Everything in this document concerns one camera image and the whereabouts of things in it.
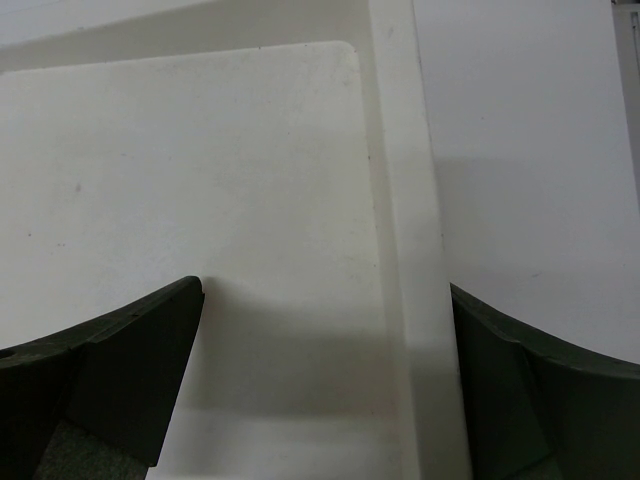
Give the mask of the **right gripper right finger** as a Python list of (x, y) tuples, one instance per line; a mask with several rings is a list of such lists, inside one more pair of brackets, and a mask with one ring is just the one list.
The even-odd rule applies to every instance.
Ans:
[(638, 365), (451, 295), (474, 478), (638, 478)]

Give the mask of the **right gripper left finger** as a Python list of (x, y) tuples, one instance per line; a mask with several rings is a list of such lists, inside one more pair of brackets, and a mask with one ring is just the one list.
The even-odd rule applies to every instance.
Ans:
[(205, 294), (187, 276), (1, 351), (4, 479), (143, 479), (158, 463)]

